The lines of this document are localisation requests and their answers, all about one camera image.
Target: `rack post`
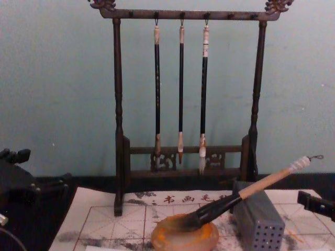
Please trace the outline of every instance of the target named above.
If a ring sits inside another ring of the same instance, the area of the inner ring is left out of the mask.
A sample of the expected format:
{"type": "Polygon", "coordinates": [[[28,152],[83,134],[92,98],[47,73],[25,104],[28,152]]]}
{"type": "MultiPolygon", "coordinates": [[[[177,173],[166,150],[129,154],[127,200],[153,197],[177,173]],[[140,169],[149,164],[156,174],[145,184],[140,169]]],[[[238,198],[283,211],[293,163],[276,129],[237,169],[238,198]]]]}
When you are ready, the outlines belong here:
{"type": "Polygon", "coordinates": [[[114,30],[114,84],[115,84],[115,102],[116,102],[116,182],[117,192],[114,201],[115,216],[122,215],[122,202],[125,188],[124,171],[124,131],[122,129],[122,68],[121,68],[121,40],[120,40],[121,19],[113,18],[114,30]]]}
{"type": "Polygon", "coordinates": [[[259,23],[259,36],[258,36],[258,48],[256,57],[256,68],[255,78],[253,84],[253,95],[252,95],[252,108],[251,108],[251,125],[249,128],[249,168],[248,168],[248,181],[255,181],[258,174],[257,162],[256,162],[256,146],[257,146],[257,118],[258,118],[258,103],[260,100],[261,84],[262,84],[262,71],[263,71],[263,58],[264,58],[264,44],[265,44],[265,30],[266,21],[260,21],[259,23]]]}

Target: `calligraphy brush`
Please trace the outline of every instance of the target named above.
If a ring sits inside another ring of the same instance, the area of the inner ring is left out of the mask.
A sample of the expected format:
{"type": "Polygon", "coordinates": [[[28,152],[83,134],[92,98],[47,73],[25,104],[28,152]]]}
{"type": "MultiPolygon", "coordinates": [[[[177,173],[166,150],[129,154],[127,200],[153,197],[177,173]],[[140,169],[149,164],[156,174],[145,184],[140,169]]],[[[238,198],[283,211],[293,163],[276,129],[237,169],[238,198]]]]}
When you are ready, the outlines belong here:
{"type": "Polygon", "coordinates": [[[179,164],[183,158],[183,85],[184,85],[184,20],[180,26],[180,53],[179,53],[179,135],[178,135],[178,156],[179,164]]]}
{"type": "Polygon", "coordinates": [[[207,85],[207,60],[208,60],[208,39],[209,28],[206,21],[204,28],[204,46],[203,46],[203,74],[201,86],[201,115],[200,115],[200,143],[199,143],[199,172],[204,173],[206,166],[206,139],[205,139],[205,124],[206,124],[206,85],[207,85]]]}
{"type": "Polygon", "coordinates": [[[155,83],[156,83],[156,137],[155,137],[155,161],[156,168],[160,165],[161,155],[161,136],[160,136],[160,69],[159,69],[159,26],[158,20],[155,20],[156,26],[154,30],[155,39],[155,83]]]}
{"type": "Polygon", "coordinates": [[[198,210],[186,214],[180,218],[176,218],[170,221],[162,221],[158,224],[161,224],[161,227],[164,227],[169,231],[176,232],[191,232],[201,228],[204,224],[211,222],[212,220],[218,218],[224,212],[228,211],[230,208],[235,206],[240,201],[250,197],[263,190],[264,188],[280,181],[286,176],[294,173],[295,171],[302,170],[303,168],[309,166],[312,158],[322,159],[322,155],[314,157],[302,157],[298,159],[293,164],[290,164],[289,167],[280,170],[277,173],[271,174],[252,185],[242,189],[235,195],[226,196],[222,199],[213,201],[209,204],[204,205],[198,210]]]}

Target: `carved dragon finial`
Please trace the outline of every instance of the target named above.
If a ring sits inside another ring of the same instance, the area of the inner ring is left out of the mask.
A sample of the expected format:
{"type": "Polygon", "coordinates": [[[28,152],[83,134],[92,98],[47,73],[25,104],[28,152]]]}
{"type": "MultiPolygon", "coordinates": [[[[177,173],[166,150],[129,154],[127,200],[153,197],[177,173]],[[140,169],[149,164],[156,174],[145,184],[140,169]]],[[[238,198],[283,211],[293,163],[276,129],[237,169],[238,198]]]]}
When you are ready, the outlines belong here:
{"type": "Polygon", "coordinates": [[[106,9],[106,10],[114,10],[115,9],[115,0],[93,0],[93,3],[90,6],[94,9],[106,9]]]}
{"type": "Polygon", "coordinates": [[[273,14],[276,12],[286,12],[288,11],[287,6],[290,6],[293,3],[294,0],[268,0],[268,2],[266,2],[266,13],[268,14],[273,14]]]}

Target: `wooden brush rack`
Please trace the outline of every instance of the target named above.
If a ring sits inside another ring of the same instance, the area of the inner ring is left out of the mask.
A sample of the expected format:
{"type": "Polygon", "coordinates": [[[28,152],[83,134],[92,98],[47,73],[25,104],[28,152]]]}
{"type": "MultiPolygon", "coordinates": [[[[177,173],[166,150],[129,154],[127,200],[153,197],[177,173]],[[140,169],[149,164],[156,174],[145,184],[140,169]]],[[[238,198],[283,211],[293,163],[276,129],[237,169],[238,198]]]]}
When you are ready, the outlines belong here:
{"type": "MultiPolygon", "coordinates": [[[[117,192],[114,202],[115,216],[122,215],[124,194],[131,179],[198,176],[198,169],[177,170],[177,147],[161,148],[162,168],[154,164],[154,147],[130,147],[130,141],[124,136],[122,129],[122,68],[121,68],[121,19],[193,19],[193,20],[244,20],[259,22],[259,39],[256,56],[256,68],[253,87],[253,102],[251,108],[251,125],[248,135],[242,139],[241,145],[207,146],[205,176],[237,177],[239,180],[254,181],[257,174],[256,145],[257,118],[261,91],[265,30],[268,21],[279,19],[281,12],[288,10],[293,0],[269,0],[265,12],[232,12],[232,11],[191,11],[191,10],[146,10],[146,9],[116,9],[115,0],[94,0],[91,7],[98,9],[103,18],[113,20],[114,30],[114,80],[116,101],[116,180],[117,192]],[[239,168],[225,168],[226,153],[241,153],[239,168]],[[151,156],[150,170],[131,170],[130,155],[147,154],[151,156]]],[[[184,153],[198,153],[198,146],[184,147],[184,153]]]]}

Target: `perforated container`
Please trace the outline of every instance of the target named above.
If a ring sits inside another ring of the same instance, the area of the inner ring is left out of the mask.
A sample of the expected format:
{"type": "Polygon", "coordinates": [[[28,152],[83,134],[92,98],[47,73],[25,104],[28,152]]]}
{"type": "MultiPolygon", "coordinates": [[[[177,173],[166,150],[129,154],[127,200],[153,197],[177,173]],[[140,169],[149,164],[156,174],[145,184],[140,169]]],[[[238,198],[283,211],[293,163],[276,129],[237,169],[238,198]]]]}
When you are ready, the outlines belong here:
{"type": "MultiPolygon", "coordinates": [[[[252,182],[237,181],[233,193],[251,184],[252,182]]],[[[240,202],[230,212],[236,219],[246,250],[280,250],[285,223],[264,191],[240,202]]]]}

